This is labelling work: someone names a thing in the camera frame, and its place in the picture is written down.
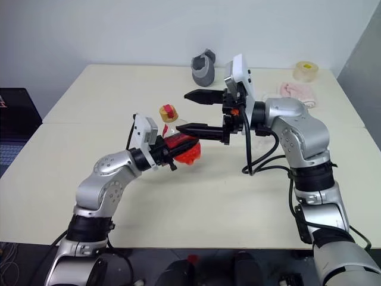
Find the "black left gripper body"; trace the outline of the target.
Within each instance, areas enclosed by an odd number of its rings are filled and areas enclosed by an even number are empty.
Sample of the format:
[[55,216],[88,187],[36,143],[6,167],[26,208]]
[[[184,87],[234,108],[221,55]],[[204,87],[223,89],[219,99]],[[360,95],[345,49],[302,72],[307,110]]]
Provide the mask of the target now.
[[154,159],[156,165],[168,165],[171,171],[175,171],[177,169],[177,166],[174,163],[174,152],[170,149],[161,135],[158,135],[155,142],[149,147],[151,149],[149,153]]

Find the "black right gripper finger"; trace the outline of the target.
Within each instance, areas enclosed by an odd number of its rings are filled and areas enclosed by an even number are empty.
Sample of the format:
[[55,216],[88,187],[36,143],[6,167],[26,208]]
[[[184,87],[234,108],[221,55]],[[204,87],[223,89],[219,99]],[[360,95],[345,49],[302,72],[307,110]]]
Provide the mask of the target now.
[[203,123],[187,123],[176,126],[176,129],[180,133],[194,138],[219,141],[224,145],[230,144],[230,133],[223,127],[208,126]]
[[213,105],[223,103],[224,91],[196,89],[184,95],[184,98],[198,104]]

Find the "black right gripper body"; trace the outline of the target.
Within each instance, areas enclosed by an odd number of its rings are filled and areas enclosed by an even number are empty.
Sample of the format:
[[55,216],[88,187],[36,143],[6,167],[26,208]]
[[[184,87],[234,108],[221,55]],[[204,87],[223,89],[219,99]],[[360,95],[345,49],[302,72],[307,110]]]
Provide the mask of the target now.
[[236,134],[243,129],[241,107],[246,107],[246,92],[238,92],[237,96],[234,96],[227,88],[223,91],[223,134]]

